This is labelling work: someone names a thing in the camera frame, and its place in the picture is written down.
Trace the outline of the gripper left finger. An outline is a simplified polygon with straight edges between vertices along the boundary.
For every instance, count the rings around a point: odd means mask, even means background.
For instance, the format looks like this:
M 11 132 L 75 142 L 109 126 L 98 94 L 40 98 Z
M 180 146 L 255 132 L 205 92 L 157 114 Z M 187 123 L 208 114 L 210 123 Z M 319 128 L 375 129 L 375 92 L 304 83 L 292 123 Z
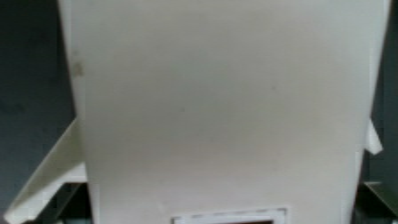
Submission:
M 66 183 L 41 211 L 41 224 L 93 224 L 86 183 Z

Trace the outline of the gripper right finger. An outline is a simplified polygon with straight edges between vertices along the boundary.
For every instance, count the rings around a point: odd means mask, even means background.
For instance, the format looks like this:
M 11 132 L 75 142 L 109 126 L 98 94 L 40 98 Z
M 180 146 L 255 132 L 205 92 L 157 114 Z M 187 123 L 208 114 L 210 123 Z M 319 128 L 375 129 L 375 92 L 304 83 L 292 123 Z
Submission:
M 398 195 L 382 182 L 365 182 L 358 193 L 358 206 L 368 218 L 398 224 Z

